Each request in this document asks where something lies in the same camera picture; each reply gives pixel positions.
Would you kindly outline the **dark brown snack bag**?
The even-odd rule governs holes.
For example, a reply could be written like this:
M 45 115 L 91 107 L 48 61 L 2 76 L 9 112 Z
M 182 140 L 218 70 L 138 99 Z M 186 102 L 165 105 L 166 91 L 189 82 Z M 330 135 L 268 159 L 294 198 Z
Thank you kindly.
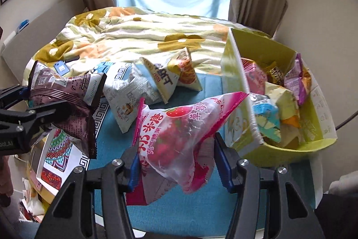
M 100 105 L 106 78 L 105 73 L 88 73 L 65 78 L 38 61 L 34 63 L 28 77 L 30 107 L 57 101 L 69 103 L 68 119 L 53 125 L 79 140 L 77 148 L 90 159 L 97 156 L 93 115 Z

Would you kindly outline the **blue white snack bag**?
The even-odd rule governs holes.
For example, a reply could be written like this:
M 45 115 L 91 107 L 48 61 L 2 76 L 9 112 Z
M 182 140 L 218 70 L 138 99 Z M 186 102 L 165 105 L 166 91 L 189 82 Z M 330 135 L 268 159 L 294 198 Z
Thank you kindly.
M 252 110 L 260 133 L 275 143 L 281 142 L 279 109 L 266 95 L 250 93 Z

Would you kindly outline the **strawberry pink snack bag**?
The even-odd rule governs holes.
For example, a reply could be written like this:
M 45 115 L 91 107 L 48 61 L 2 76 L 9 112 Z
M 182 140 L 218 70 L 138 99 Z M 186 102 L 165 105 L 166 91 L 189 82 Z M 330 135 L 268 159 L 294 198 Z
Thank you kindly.
M 140 162 L 139 183 L 126 194 L 129 206 L 147 206 L 173 187 L 199 190 L 214 169 L 214 134 L 247 98 L 225 93 L 171 109 L 150 109 L 140 99 L 133 145 Z

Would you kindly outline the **pink striped snack bag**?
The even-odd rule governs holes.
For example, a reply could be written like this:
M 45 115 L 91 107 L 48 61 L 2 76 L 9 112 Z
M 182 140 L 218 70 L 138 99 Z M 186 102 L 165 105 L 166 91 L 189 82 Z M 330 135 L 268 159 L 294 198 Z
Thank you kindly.
M 249 89 L 252 93 L 264 95 L 268 81 L 266 73 L 251 59 L 241 58 Z

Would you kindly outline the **purple snack bag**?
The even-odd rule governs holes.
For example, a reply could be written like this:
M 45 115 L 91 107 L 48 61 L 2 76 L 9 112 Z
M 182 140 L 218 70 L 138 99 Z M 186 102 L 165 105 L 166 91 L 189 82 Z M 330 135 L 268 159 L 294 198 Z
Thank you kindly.
M 290 90 L 302 106 L 311 91 L 312 78 L 308 69 L 304 66 L 300 53 L 296 53 L 292 68 L 284 77 L 284 86 Z

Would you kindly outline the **gold chocolate pillows snack bag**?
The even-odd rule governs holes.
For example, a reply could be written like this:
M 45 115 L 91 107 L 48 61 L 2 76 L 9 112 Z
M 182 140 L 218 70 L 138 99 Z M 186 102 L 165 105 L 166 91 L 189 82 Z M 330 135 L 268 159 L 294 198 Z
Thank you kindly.
M 283 71 L 279 69 L 279 66 L 275 61 L 273 61 L 270 65 L 266 66 L 262 70 L 266 74 L 268 82 L 278 86 L 284 86 Z

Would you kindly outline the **orange snack bag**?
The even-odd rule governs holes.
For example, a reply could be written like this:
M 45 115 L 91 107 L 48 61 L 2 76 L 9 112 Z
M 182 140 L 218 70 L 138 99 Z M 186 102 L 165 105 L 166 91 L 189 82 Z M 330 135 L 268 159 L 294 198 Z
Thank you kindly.
M 300 139 L 300 112 L 293 93 L 285 87 L 266 82 L 265 95 L 279 109 L 281 142 L 280 146 L 287 146 L 293 139 Z

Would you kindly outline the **grey headboard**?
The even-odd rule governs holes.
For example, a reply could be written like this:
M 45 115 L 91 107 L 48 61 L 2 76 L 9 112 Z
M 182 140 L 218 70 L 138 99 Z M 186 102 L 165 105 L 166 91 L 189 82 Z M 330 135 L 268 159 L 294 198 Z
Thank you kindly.
M 62 0 L 31 21 L 1 50 L 15 78 L 21 82 L 25 67 L 31 57 L 53 40 L 67 22 L 85 9 L 83 0 Z

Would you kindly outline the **blue tag on duvet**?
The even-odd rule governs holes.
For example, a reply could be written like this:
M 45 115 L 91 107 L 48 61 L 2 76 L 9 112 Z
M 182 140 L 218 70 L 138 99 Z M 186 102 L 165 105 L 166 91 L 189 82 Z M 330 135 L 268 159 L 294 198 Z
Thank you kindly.
M 60 76 L 64 76 L 70 72 L 69 67 L 64 61 L 58 61 L 54 64 L 54 69 Z

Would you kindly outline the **blue patterned tablecloth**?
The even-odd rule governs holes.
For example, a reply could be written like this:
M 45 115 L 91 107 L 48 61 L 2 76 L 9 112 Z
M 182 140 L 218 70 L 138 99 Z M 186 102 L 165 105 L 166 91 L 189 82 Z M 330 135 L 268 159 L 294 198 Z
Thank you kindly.
M 195 192 L 217 167 L 222 185 L 237 194 L 227 238 L 254 238 L 260 190 L 267 190 L 265 238 L 323 237 L 313 209 L 303 201 L 283 167 L 262 169 L 228 147 L 219 128 L 247 98 L 225 93 L 199 103 L 152 110 L 138 103 L 133 144 L 106 166 L 75 167 L 60 188 L 36 233 L 37 238 L 96 238 L 94 191 L 102 194 L 107 238 L 134 238 L 127 206 L 147 203 L 159 181 Z

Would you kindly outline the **blue white object on headboard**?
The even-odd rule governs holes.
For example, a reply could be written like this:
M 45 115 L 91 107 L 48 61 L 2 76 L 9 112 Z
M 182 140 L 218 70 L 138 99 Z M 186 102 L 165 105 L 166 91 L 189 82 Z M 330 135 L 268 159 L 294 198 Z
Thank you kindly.
M 22 21 L 15 31 L 12 31 L 11 34 L 4 40 L 3 46 L 6 46 L 17 34 L 19 34 L 28 24 L 30 21 L 28 19 Z

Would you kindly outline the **green cardboard box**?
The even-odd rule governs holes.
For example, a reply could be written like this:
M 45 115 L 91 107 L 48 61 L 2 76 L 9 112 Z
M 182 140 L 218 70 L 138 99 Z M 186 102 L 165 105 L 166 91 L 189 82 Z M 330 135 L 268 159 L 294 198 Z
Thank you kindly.
M 260 167 L 287 164 L 337 140 L 323 93 L 301 55 L 248 30 L 230 29 L 221 60 L 223 93 L 247 98 L 224 125 L 224 141 Z

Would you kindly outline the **floral striped duvet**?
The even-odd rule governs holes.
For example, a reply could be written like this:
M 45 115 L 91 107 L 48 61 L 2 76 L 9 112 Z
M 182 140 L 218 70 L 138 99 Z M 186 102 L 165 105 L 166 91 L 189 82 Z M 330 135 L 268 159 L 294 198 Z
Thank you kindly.
M 64 28 L 32 53 L 21 75 L 28 83 L 39 61 L 49 68 L 67 61 L 67 76 L 83 75 L 99 63 L 138 62 L 188 48 L 197 73 L 218 75 L 229 30 L 268 34 L 230 21 L 190 15 L 152 13 L 137 7 L 107 7 L 72 17 Z

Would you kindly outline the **white grey snack bag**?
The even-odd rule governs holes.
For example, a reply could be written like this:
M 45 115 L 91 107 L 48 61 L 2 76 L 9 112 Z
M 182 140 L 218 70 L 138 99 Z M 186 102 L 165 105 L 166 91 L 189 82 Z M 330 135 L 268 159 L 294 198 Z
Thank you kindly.
M 105 61 L 94 72 L 106 74 L 102 92 L 122 133 L 135 121 L 141 98 L 149 105 L 162 101 L 157 88 L 134 63 Z

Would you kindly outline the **cream orange chips bag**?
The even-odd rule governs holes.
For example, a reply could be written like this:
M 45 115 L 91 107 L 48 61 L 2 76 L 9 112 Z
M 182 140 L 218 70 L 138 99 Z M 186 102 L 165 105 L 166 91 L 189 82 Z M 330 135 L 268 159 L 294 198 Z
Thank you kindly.
M 140 61 L 152 77 L 165 104 L 169 102 L 177 86 L 202 91 L 195 73 L 191 54 L 187 47 L 180 49 L 166 59 L 140 57 Z

